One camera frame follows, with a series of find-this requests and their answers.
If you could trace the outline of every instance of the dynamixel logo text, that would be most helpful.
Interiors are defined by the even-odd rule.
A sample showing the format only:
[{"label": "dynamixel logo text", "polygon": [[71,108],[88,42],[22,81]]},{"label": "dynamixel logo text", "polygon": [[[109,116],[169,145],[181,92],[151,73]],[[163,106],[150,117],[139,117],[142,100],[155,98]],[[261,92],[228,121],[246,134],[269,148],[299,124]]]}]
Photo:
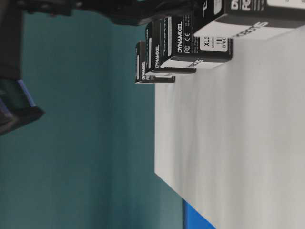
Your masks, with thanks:
[{"label": "dynamixel logo text", "polygon": [[241,10],[250,11],[250,4],[251,0],[232,0],[231,1],[231,9],[232,10],[239,10],[239,2],[242,1]]},{"label": "dynamixel logo text", "polygon": [[159,62],[160,62],[159,54],[160,54],[160,46],[158,45],[156,46],[156,61],[154,64],[156,68],[159,68]]},{"label": "dynamixel logo text", "polygon": [[182,53],[182,22],[177,24],[178,26],[178,53]]},{"label": "dynamixel logo text", "polygon": [[145,80],[145,62],[142,63],[142,79]]}]

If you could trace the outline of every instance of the teal wall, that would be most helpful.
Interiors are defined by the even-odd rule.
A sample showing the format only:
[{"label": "teal wall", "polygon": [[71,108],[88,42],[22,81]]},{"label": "teal wall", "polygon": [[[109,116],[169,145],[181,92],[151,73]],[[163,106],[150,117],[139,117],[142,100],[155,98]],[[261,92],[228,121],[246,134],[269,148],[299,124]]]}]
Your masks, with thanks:
[{"label": "teal wall", "polygon": [[46,111],[0,138],[1,229],[181,229],[153,172],[154,86],[135,85],[143,27],[26,15],[23,78]]}]

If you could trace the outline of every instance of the blue object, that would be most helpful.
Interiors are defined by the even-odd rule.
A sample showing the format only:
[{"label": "blue object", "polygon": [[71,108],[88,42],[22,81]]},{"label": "blue object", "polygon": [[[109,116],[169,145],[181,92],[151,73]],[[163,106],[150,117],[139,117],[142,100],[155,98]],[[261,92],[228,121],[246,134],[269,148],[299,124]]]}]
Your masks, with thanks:
[{"label": "blue object", "polygon": [[183,201],[184,229],[215,229],[204,217],[202,217],[191,205]]}]

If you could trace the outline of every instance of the product box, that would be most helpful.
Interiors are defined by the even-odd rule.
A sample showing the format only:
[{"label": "product box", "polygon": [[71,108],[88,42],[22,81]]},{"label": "product box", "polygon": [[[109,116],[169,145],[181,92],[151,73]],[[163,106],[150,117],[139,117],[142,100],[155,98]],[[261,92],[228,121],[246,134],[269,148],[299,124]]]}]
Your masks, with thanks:
[{"label": "product box", "polygon": [[305,25],[305,0],[196,0],[194,34],[269,39]]},{"label": "product box", "polygon": [[135,47],[136,74],[135,83],[174,83],[175,76],[145,75],[145,42],[140,41]]},{"label": "product box", "polygon": [[0,79],[0,135],[31,123],[43,114],[23,80]]},{"label": "product box", "polygon": [[233,40],[226,37],[194,37],[194,14],[164,20],[161,67],[214,68],[233,56]]},{"label": "product box", "polygon": [[146,39],[146,75],[157,76],[186,76],[196,72],[195,69],[161,67],[162,50],[164,44],[163,21],[157,20],[149,23],[145,28]]}]

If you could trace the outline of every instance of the white tabletop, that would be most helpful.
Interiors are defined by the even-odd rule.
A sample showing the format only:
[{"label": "white tabletop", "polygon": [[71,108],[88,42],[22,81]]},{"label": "white tabletop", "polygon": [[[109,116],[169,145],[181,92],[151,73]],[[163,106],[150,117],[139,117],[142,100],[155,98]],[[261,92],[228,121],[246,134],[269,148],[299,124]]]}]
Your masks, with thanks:
[{"label": "white tabletop", "polygon": [[155,172],[220,229],[305,219],[305,27],[158,84]]}]

